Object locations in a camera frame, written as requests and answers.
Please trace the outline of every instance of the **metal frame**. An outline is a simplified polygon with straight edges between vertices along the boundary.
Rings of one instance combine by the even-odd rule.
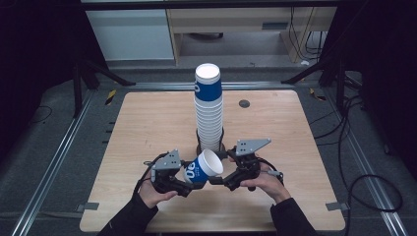
[[[329,102],[333,110],[337,110],[336,104],[334,104],[335,98],[333,97],[332,93],[325,89],[326,97],[330,98]],[[337,115],[337,119],[341,121],[341,117],[339,113],[335,113]],[[346,132],[347,141],[350,150],[352,151],[353,157],[355,158],[356,163],[362,174],[373,174],[375,175],[376,172],[372,167],[371,163],[368,161],[368,157],[366,156],[365,152],[362,151],[361,146],[359,145],[358,140],[356,139],[352,130]],[[379,179],[370,179],[367,178],[364,180],[371,195],[375,201],[375,204],[379,208],[394,208],[392,201],[390,200],[387,191],[385,190],[383,183]],[[408,235],[407,230],[404,227],[401,219],[397,212],[381,212],[384,222],[387,225],[387,228],[391,235],[395,236],[406,236]]]
[[[89,109],[89,104],[92,96],[94,95],[94,90],[88,90],[86,98],[84,100],[83,109],[80,112],[80,115],[73,119],[70,127],[67,130],[67,133],[64,136],[59,148],[56,150],[48,168],[43,174],[42,179],[40,180],[39,185],[36,188],[33,196],[30,199],[30,202],[25,207],[24,212],[17,221],[15,228],[12,232],[12,235],[27,235],[31,225],[36,218],[40,207],[43,204],[43,201],[48,194],[50,187],[52,186],[53,181],[55,180],[56,175],[65,159],[65,156],[71,147],[71,144],[74,140],[74,137],[77,134],[80,125],[83,123],[85,115]]]

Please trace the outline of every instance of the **metal bar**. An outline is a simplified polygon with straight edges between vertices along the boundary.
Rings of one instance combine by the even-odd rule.
[[[327,94],[326,97],[329,98],[330,105],[333,110],[337,110],[334,104],[334,97],[331,92],[328,92],[325,89],[325,93]],[[336,113],[337,118],[341,120],[341,117],[338,113]],[[355,158],[356,163],[362,174],[376,174],[374,168],[372,167],[371,163],[368,161],[368,158],[365,152],[359,145],[358,140],[356,139],[352,130],[347,132],[347,140],[349,143],[349,147],[353,153],[353,157]],[[371,192],[372,197],[374,198],[375,204],[379,208],[393,208],[392,201],[389,198],[382,182],[378,179],[365,179],[365,183]],[[405,229],[399,215],[397,212],[381,212],[383,220],[386,222],[387,228],[391,235],[395,236],[407,236],[408,232]]]
[[[83,9],[85,11],[156,10],[156,9],[207,9],[207,8],[289,8],[289,7],[339,7],[363,3],[364,0],[212,0],[212,1],[146,1],[99,2],[58,4],[56,7]]]
[[[42,203],[45,200],[46,195],[48,194],[48,191],[61,167],[61,164],[65,159],[68,149],[70,148],[72,141],[74,140],[74,137],[85,118],[86,112],[89,109],[90,99],[92,98],[93,94],[94,91],[88,90],[80,115],[74,118],[71,122],[71,125],[68,128],[67,133],[65,134],[59,148],[55,152],[48,168],[43,174],[43,177],[40,180],[36,191],[26,206],[25,211],[22,213],[21,217],[16,223],[12,233],[13,236],[28,234],[30,227],[33,224],[34,219],[36,218],[36,215],[39,212],[39,209],[42,206]]]
[[[281,82],[222,82],[223,90],[240,89],[294,89],[294,88],[318,88],[317,81],[304,82],[295,85],[282,84]],[[136,83],[135,86],[124,89],[135,90],[194,90],[194,82],[189,83]]]

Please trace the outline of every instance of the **tripod leg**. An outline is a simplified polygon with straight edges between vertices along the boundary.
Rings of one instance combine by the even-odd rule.
[[[297,83],[297,82],[299,82],[299,81],[303,80],[303,79],[304,79],[304,78],[306,78],[308,75],[310,75],[310,74],[312,74],[312,73],[314,73],[314,72],[316,72],[316,71],[319,71],[319,70],[324,69],[324,68],[325,68],[325,66],[327,66],[327,65],[328,65],[328,63],[329,63],[329,62],[331,62],[331,60],[332,60],[332,57],[331,57],[331,56],[327,56],[327,57],[325,57],[325,58],[321,59],[321,60],[320,60],[318,63],[316,63],[315,65],[313,65],[313,66],[311,66],[311,67],[307,68],[306,70],[302,71],[301,73],[299,73],[299,74],[298,74],[298,75],[296,75],[295,77],[293,77],[293,78],[291,78],[291,79],[289,79],[289,80],[286,80],[286,81],[282,81],[281,83],[282,83],[282,84],[290,84],[290,85],[293,85],[293,84],[295,84],[295,83]]]
[[[129,82],[129,81],[126,81],[126,80],[118,77],[117,75],[109,72],[108,70],[105,70],[105,69],[101,68],[100,66],[96,65],[95,63],[93,63],[91,61],[84,60],[83,63],[86,66],[88,66],[88,67],[96,70],[97,72],[103,74],[104,76],[110,78],[111,80],[117,82],[118,84],[120,84],[120,85],[122,85],[124,87],[126,87],[126,86],[134,86],[136,84],[136,83]]]

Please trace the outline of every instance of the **stack of paper cups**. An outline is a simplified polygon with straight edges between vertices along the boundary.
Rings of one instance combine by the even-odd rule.
[[[223,96],[216,65],[206,63],[196,69],[194,102],[200,148],[217,151],[223,128]]]

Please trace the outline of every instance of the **cable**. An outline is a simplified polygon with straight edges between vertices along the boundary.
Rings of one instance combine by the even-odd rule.
[[[400,210],[402,208],[402,204],[403,204],[403,199],[401,196],[401,193],[399,192],[399,190],[386,178],[379,176],[379,175],[374,175],[374,174],[365,174],[365,175],[361,175],[359,177],[357,177],[350,186],[347,185],[344,173],[343,173],[343,168],[342,168],[342,164],[341,164],[341,141],[342,141],[342,137],[343,137],[343,133],[346,125],[349,123],[349,110],[351,107],[353,107],[356,104],[359,104],[359,102],[355,103],[355,104],[351,104],[353,99],[349,99],[345,104],[344,107],[346,107],[346,109],[344,110],[344,122],[343,122],[343,126],[342,129],[340,131],[339,137],[338,137],[338,144],[337,144],[337,160],[338,160],[338,168],[339,168],[339,172],[340,172],[340,177],[342,179],[343,185],[347,190],[348,193],[348,199],[347,199],[347,203],[349,206],[351,206],[351,202],[352,202],[352,198],[355,199],[359,204],[361,204],[364,207],[373,209],[373,210],[379,210],[379,211],[383,211],[383,212],[396,212],[398,210]],[[394,191],[396,192],[396,194],[399,196],[399,203],[396,207],[394,208],[380,208],[380,207],[375,207],[372,205],[369,205],[367,203],[365,203],[363,200],[361,200],[359,197],[355,196],[353,194],[353,189],[355,187],[355,185],[362,179],[364,178],[377,178],[380,180],[383,180],[386,184],[390,185],[392,189],[394,189]],[[351,209],[348,209],[347,212],[347,218],[346,218],[346,227],[345,227],[345,236],[347,236],[349,234],[349,230],[350,230],[350,221],[351,221]]]
[[[145,162],[145,164],[147,164],[148,165],[148,168],[147,168],[147,170],[145,171],[145,173],[144,173],[144,175],[142,175],[142,177],[141,177],[141,179],[140,180],[138,180],[138,183],[136,184],[136,186],[135,186],[135,190],[133,191],[133,195],[132,195],[132,199],[136,196],[136,194],[139,192],[139,188],[141,188],[141,186],[142,186],[142,184],[146,181],[146,180],[148,180],[149,178],[147,178],[147,179],[145,179],[145,177],[148,175],[148,173],[149,173],[149,171],[150,171],[150,169],[156,164],[156,162],[159,160],[159,159],[161,159],[161,158],[163,158],[163,157],[165,157],[167,154],[168,154],[169,152],[167,152],[167,153],[163,153],[163,154],[160,154],[159,156],[157,156],[156,157],[156,159],[155,160],[153,160],[152,162]]]
[[[294,7],[291,7],[290,13],[291,13],[291,15],[290,15],[290,24],[289,24],[289,28],[288,28],[288,36],[289,36],[289,40],[290,40],[292,46],[295,48],[295,51],[297,52],[297,56],[300,57],[303,60],[308,60],[308,61],[317,59],[317,58],[310,58],[310,57],[304,56],[303,53],[301,52],[300,43],[298,41],[297,33],[295,31],[295,27],[294,27],[294,24],[293,24],[293,21],[294,21]],[[297,42],[296,44],[294,43],[294,41],[291,38],[291,29],[294,32],[295,40]]]
[[[52,114],[52,108],[50,106],[42,105],[42,106],[39,106],[38,108],[48,108],[49,109],[49,114],[47,114],[45,118],[42,118],[42,119],[37,120],[37,121],[30,122],[31,124],[42,122],[42,121],[46,120]]]
[[[268,162],[267,160],[265,160],[265,159],[263,159],[263,158],[258,157],[258,161],[259,161],[259,162],[262,162],[262,163],[265,163],[265,164],[267,164],[267,165],[269,165],[269,167],[270,167],[270,168],[272,168],[272,170],[273,170],[273,171],[276,171],[275,166],[273,166],[273,165],[272,165],[270,162]]]
[[[341,140],[344,141],[347,138],[347,136],[349,135],[349,133],[350,133],[350,129],[347,130],[346,135]],[[337,145],[338,143],[339,143],[339,141],[336,141],[336,142],[333,142],[333,143],[317,144],[316,146],[318,146],[318,147],[319,146],[330,146],[330,145]]]
[[[304,47],[306,49],[306,52],[313,54],[313,55],[321,55],[322,54],[322,39],[323,39],[323,31],[320,31],[320,37],[319,37],[319,46],[318,47],[309,47],[307,46],[309,39],[312,39],[313,45],[315,44],[314,38],[313,38],[314,32],[310,31],[309,35],[307,36],[306,43],[304,44]]]
[[[317,118],[316,120],[314,120],[314,121],[310,122],[310,123],[309,123],[309,125],[313,125],[314,123],[316,123],[316,122],[318,122],[318,121],[320,121],[320,120],[325,119],[326,117],[328,117],[329,115],[331,115],[331,114],[333,114],[333,113],[335,113],[335,112],[336,112],[336,111],[335,111],[335,110],[333,110],[331,113],[326,114],[326,115],[324,115],[324,116],[322,116],[322,117],[320,117],[320,118]]]
[[[354,99],[356,99],[356,98],[358,98],[359,97],[359,95],[355,95],[355,96],[353,96],[353,97],[351,97],[351,98],[349,98],[348,100],[347,100],[347,102],[345,103],[345,105],[344,105],[344,107],[343,107],[343,109],[342,109],[342,112],[341,113],[346,113],[346,111],[350,108],[350,107],[346,107],[346,105],[350,105],[350,103],[351,103],[351,101],[352,100],[354,100]],[[319,136],[316,136],[316,137],[314,137],[314,139],[315,140],[318,140],[318,139],[321,139],[321,138],[323,138],[323,137],[326,137],[326,136],[329,136],[329,135],[331,135],[331,134],[333,134],[334,132],[336,132],[337,130],[338,130],[338,128],[343,124],[343,122],[345,121],[345,119],[346,119],[346,115],[342,115],[342,118],[341,118],[341,120],[340,120],[340,122],[337,124],[337,126],[336,127],[334,127],[332,130],[330,130],[329,132],[327,132],[327,133],[325,133],[325,134],[322,134],[322,135],[319,135]]]

